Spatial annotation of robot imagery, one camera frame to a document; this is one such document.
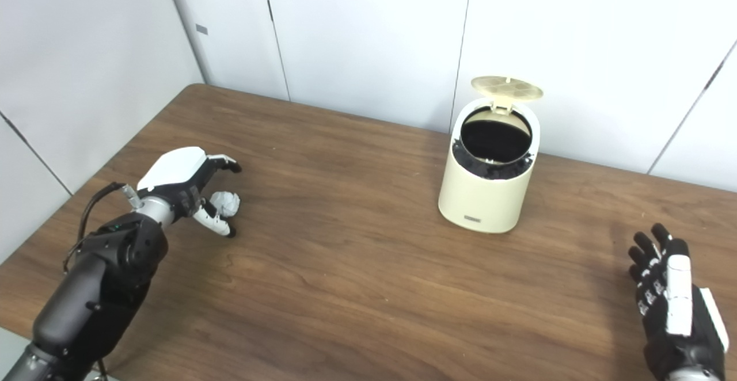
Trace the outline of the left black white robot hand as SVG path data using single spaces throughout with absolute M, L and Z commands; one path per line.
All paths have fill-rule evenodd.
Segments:
M 234 226 L 203 194 L 220 170 L 239 173 L 242 167 L 228 155 L 208 155 L 200 147 L 169 151 L 138 182 L 136 192 L 142 206 L 134 211 L 152 219 L 163 230 L 179 219 L 193 218 L 219 236 L 232 238 L 236 235 Z

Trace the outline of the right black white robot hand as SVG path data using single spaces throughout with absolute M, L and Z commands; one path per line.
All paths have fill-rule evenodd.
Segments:
M 693 283 L 687 242 L 660 223 L 633 241 L 629 274 L 648 370 L 658 380 L 726 379 L 729 335 L 711 290 Z

